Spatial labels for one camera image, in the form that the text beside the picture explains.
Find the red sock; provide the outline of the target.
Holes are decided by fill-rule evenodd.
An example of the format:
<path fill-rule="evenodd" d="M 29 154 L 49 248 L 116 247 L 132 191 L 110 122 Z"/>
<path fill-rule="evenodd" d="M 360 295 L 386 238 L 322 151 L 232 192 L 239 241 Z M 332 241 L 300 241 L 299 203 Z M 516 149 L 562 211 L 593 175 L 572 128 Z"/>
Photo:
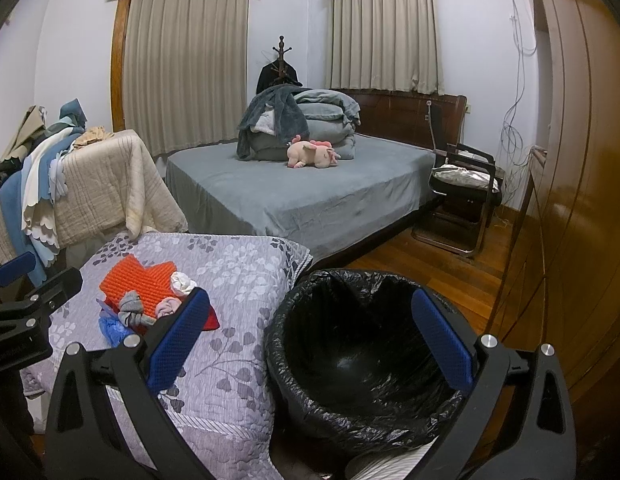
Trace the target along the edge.
<path fill-rule="evenodd" d="M 156 315 L 154 314 L 154 309 L 153 310 L 144 309 L 144 311 L 147 315 L 154 318 L 157 322 Z M 139 334 L 145 334 L 147 330 L 150 329 L 150 327 L 137 327 L 137 328 L 131 328 L 131 330 L 134 330 L 134 332 L 139 333 Z M 218 320 L 217 314 L 215 313 L 214 309 L 210 307 L 208 310 L 208 316 L 206 318 L 206 321 L 203 323 L 203 331 L 213 332 L 214 330 L 217 330 L 219 327 L 220 327 L 220 322 Z"/>

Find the blue plastic bag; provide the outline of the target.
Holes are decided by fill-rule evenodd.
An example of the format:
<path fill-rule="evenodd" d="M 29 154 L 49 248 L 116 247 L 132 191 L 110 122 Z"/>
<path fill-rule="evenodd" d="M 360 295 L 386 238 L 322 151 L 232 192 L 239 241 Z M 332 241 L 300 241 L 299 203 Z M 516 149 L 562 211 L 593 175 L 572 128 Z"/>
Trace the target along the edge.
<path fill-rule="evenodd" d="M 128 335 L 128 329 L 120 322 L 118 315 L 109 311 L 99 312 L 98 326 L 111 348 L 118 347 Z"/>

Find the grey sock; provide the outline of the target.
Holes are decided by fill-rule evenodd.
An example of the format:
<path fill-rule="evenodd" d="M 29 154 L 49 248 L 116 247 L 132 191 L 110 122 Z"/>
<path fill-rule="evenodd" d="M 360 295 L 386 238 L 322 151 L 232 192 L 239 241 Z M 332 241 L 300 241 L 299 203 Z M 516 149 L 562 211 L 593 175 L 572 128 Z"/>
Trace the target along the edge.
<path fill-rule="evenodd" d="M 150 327 L 156 320 L 147 315 L 136 290 L 126 292 L 119 302 L 119 321 L 128 328 Z"/>

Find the white tissue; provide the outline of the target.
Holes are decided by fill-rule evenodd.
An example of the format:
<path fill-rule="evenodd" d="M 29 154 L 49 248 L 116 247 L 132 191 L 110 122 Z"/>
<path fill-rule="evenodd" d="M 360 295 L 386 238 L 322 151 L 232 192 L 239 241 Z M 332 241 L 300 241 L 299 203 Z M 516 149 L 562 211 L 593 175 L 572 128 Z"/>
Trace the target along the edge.
<path fill-rule="evenodd" d="M 170 288 L 177 298 L 187 297 L 198 284 L 183 272 L 173 272 L 170 276 Z"/>

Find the orange foam net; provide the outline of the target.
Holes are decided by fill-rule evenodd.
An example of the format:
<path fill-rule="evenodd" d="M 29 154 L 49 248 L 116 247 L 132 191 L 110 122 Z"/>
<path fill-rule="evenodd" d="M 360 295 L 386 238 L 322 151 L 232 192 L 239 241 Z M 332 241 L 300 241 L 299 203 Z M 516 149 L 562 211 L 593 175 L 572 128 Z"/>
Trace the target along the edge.
<path fill-rule="evenodd" d="M 115 311 L 119 311 L 127 292 L 137 292 L 144 314 L 154 318 L 157 305 L 163 299 L 173 297 L 171 276 L 175 271 L 176 265 L 172 261 L 146 268 L 133 255 L 127 255 L 106 274 L 99 288 L 106 297 L 106 304 Z"/>

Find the pink face mask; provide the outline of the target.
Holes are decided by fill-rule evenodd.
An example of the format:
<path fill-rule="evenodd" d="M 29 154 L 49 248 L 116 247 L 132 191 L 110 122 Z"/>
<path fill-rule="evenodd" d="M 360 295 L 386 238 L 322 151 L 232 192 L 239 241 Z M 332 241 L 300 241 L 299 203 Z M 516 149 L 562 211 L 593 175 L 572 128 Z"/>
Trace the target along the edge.
<path fill-rule="evenodd" d="M 182 300 L 176 297 L 167 297 L 163 298 L 159 304 L 157 304 L 156 309 L 154 309 L 154 314 L 156 318 L 164 318 L 165 316 L 174 314 L 182 304 Z"/>

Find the black lined trash bin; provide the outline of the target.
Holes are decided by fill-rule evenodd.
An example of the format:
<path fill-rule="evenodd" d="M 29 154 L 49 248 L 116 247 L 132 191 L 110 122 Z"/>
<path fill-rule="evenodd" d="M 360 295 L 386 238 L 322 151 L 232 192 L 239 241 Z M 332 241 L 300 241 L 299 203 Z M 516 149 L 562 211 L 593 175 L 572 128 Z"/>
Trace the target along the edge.
<path fill-rule="evenodd" d="M 381 271 L 317 271 L 291 290 L 264 333 L 290 446 L 320 460 L 417 448 L 447 428 L 470 392 L 444 379 L 413 320 L 417 288 L 473 355 L 476 334 L 444 296 Z"/>

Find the grey floral quilt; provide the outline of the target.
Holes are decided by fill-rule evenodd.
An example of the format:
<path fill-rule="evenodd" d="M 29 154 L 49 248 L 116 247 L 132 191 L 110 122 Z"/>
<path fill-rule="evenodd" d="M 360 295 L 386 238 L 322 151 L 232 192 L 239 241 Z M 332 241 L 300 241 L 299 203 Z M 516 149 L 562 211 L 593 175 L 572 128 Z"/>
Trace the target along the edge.
<path fill-rule="evenodd" d="M 158 232 L 130 240 L 118 234 L 83 264 L 81 292 L 52 315 L 52 356 L 22 370 L 24 392 L 52 392 L 71 342 L 107 348 L 98 327 L 99 285 L 127 255 L 144 266 L 173 262 L 208 293 L 220 322 L 218 330 L 199 336 L 174 385 L 159 393 L 171 422 L 215 477 L 278 478 L 270 458 L 274 401 L 263 333 L 311 261 L 308 248 L 289 240 Z"/>

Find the beige quilt over chair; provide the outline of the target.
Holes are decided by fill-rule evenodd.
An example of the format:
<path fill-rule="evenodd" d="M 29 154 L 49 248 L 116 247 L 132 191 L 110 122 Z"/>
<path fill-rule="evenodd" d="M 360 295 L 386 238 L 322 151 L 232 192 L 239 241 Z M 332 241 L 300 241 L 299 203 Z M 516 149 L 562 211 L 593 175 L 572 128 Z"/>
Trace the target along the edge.
<path fill-rule="evenodd" d="M 68 193 L 54 204 L 62 249 L 113 228 L 126 229 L 133 240 L 152 230 L 188 230 L 185 214 L 133 130 L 70 153 L 62 170 Z"/>

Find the black metal chair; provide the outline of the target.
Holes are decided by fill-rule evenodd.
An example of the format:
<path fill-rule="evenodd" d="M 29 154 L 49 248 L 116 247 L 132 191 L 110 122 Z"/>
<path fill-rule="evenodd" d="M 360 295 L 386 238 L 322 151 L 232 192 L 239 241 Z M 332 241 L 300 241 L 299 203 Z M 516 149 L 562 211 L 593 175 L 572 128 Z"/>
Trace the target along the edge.
<path fill-rule="evenodd" d="M 502 200 L 496 160 L 463 143 L 447 142 L 440 106 L 426 102 L 433 161 L 428 178 L 432 200 L 419 214 L 412 236 L 452 254 L 475 257 L 493 209 Z"/>

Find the dark wooden headboard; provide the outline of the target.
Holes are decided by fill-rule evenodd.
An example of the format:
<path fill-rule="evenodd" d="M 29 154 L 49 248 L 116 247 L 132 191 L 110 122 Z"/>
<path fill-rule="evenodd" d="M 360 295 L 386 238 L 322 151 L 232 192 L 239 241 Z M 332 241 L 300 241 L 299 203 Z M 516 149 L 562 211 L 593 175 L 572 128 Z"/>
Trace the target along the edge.
<path fill-rule="evenodd" d="M 467 97 L 386 90 L 340 89 L 360 105 L 357 132 L 392 141 L 432 148 L 427 103 L 438 108 L 447 143 L 461 141 Z"/>

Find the pink plush pig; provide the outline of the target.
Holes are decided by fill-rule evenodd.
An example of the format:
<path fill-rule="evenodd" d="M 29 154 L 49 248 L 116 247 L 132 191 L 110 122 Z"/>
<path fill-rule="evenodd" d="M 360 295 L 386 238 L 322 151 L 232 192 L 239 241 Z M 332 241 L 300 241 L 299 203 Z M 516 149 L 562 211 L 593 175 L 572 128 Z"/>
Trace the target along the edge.
<path fill-rule="evenodd" d="M 312 166 L 319 169 L 336 167 L 340 156 L 327 141 L 304 141 L 295 136 L 287 148 L 287 167 L 299 169 Z"/>

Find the beige curtain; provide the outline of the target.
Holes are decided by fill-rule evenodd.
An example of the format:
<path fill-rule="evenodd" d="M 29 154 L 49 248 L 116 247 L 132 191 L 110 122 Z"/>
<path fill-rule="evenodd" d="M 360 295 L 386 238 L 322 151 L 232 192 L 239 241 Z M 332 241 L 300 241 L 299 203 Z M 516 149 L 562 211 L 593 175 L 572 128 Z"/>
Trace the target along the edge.
<path fill-rule="evenodd" d="M 326 85 L 440 94 L 436 0 L 329 0 Z"/>
<path fill-rule="evenodd" d="M 249 0 L 131 0 L 126 128 L 151 156 L 233 140 L 247 107 Z"/>

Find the folded grey blanket pile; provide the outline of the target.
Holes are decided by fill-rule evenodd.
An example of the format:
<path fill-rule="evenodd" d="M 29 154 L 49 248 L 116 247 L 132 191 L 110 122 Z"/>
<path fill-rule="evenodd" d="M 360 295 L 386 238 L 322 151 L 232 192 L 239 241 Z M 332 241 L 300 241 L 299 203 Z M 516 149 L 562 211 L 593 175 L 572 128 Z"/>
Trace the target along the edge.
<path fill-rule="evenodd" d="M 329 89 L 309 89 L 293 84 L 278 84 L 258 93 L 249 103 L 240 119 L 236 156 L 248 159 L 257 148 L 252 139 L 257 123 L 264 113 L 271 112 L 270 132 L 279 144 L 287 145 L 295 136 L 309 140 L 311 136 L 308 116 L 302 104 L 332 105 L 336 110 L 310 112 L 312 120 L 341 122 L 344 126 L 357 127 L 361 123 L 359 103 L 346 93 Z"/>

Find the wooden coat stand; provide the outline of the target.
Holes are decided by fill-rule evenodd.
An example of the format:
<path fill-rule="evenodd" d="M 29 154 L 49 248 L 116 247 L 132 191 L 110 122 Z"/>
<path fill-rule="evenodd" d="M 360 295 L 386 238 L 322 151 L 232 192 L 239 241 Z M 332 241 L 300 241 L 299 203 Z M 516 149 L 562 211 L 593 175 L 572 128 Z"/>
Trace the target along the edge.
<path fill-rule="evenodd" d="M 273 48 L 276 56 L 272 62 L 268 62 L 261 68 L 255 93 L 259 94 L 268 88 L 278 84 L 294 84 L 300 87 L 296 70 L 285 59 L 285 55 L 293 50 L 285 45 L 285 37 L 278 38 L 278 46 Z"/>

